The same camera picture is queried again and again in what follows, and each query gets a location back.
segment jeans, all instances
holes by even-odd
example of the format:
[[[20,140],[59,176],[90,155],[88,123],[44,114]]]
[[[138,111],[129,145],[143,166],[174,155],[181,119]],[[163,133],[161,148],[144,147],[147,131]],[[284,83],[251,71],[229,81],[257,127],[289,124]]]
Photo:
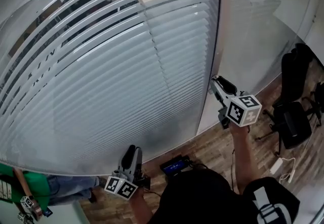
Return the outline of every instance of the jeans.
[[[50,188],[49,206],[70,204],[91,197],[91,188],[99,185],[96,176],[55,176],[47,177]]]

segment black t-shirt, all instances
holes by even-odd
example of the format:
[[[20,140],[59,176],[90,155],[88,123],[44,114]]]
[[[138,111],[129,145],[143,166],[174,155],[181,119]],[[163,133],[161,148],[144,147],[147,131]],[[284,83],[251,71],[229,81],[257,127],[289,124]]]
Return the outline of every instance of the black t-shirt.
[[[243,195],[238,195],[220,174],[212,170],[192,170],[169,181],[149,224],[258,223],[260,211],[254,202],[254,192],[261,187],[265,188],[271,204],[286,207],[293,222],[300,202],[274,178],[255,180]]]

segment person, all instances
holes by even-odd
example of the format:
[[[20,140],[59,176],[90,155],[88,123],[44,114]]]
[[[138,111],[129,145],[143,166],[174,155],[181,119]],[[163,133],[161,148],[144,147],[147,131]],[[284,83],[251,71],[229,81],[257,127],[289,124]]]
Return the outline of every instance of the person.
[[[261,178],[247,127],[230,123],[230,131],[239,194],[212,170],[181,172],[169,180],[155,214],[137,189],[129,200],[137,223],[292,223],[299,200],[274,178]]]
[[[20,200],[28,196],[34,203],[31,211],[36,220],[47,206],[91,199],[92,188],[105,184],[106,180],[97,176],[44,175],[0,164],[0,200],[15,203],[23,212]]]

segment green shirt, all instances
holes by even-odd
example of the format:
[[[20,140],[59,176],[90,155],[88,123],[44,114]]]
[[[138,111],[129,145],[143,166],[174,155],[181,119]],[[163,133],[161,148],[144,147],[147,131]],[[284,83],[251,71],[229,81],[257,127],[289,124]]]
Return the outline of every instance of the green shirt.
[[[0,164],[0,179],[1,175],[15,177],[13,168],[3,164]],[[46,210],[50,200],[50,188],[46,176],[26,171],[24,171],[24,176],[35,200],[38,202],[42,210]],[[21,187],[14,186],[14,184],[0,180],[0,199],[11,203],[20,203],[21,198],[25,196],[24,191]]]

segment office chair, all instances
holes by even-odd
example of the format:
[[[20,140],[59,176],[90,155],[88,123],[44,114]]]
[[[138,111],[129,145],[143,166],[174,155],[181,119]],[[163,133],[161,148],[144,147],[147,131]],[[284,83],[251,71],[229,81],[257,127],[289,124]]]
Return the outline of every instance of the office chair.
[[[274,108],[298,100],[304,91],[306,75],[313,53],[305,44],[295,44],[291,53],[281,60],[281,95],[272,105]]]
[[[310,95],[314,95],[315,101],[313,101],[309,97],[303,97],[302,100],[308,100],[311,108],[307,110],[307,114],[311,114],[309,120],[312,119],[314,115],[318,118],[319,124],[317,125],[320,127],[322,125],[321,118],[322,113],[324,113],[324,83],[317,83],[316,89],[314,92],[311,92]]]
[[[283,142],[286,149],[292,149],[308,139],[312,133],[308,115],[297,101],[275,107],[273,115],[267,110],[264,110],[263,114],[267,114],[274,122],[274,125],[270,124],[272,130],[270,133],[255,140],[262,140],[278,132],[279,149],[278,152],[275,152],[276,156],[280,155],[281,142]]]

